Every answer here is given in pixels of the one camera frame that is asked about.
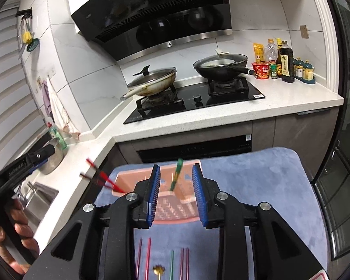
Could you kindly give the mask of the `person's left hand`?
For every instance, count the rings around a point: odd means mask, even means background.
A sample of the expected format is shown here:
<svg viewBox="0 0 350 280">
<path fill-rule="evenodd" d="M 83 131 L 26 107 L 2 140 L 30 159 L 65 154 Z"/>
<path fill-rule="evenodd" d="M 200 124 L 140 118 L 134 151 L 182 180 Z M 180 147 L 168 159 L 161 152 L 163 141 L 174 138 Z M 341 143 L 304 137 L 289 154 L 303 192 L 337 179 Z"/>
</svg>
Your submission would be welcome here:
<svg viewBox="0 0 350 280">
<path fill-rule="evenodd" d="M 38 242 L 34 239 L 34 233 L 28 226 L 28 218 L 26 217 L 23 206 L 18 199 L 11 200 L 7 207 L 9 208 L 9 216 L 14 220 L 14 229 L 21 236 L 21 243 L 29 249 L 35 257 L 39 255 Z M 31 267 L 28 264 L 19 264 L 4 246 L 6 238 L 5 231 L 0 226 L 0 257 L 19 275 L 25 275 Z"/>
</svg>

